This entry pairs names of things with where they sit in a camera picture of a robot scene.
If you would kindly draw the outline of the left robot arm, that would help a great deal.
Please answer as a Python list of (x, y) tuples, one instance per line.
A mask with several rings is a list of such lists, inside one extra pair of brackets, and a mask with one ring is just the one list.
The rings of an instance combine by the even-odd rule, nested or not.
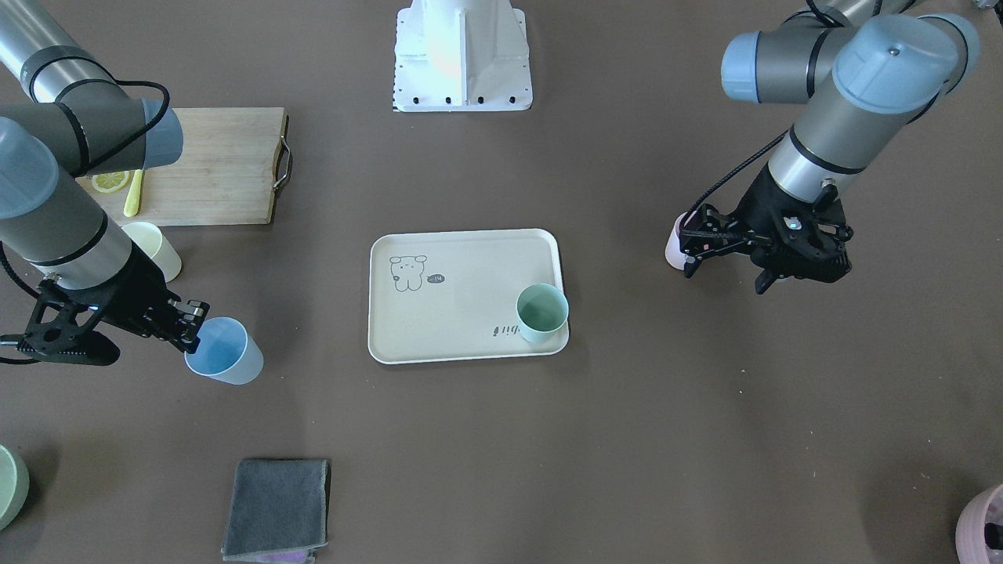
[(667, 262), (691, 277), (706, 261), (746, 255), (759, 294), (780, 279), (832, 283), (852, 268), (842, 197), (907, 124), (980, 57), (977, 30), (953, 13), (907, 14), (910, 1), (809, 1), (771, 31), (734, 37), (720, 69), (731, 99), (801, 103), (737, 207), (699, 197), (677, 218)]

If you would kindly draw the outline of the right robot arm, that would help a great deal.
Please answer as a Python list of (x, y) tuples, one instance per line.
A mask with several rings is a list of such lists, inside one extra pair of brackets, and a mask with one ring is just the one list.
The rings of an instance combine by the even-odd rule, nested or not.
[(150, 170), (179, 160), (183, 130), (168, 89), (133, 99), (36, 1), (1, 4), (2, 63), (29, 103), (1, 118), (1, 239), (42, 274), (21, 332), (2, 344), (15, 365), (61, 362), (107, 367), (118, 347), (98, 331), (109, 324), (197, 350), (207, 303), (183, 301), (161, 268), (79, 185), (82, 176)]

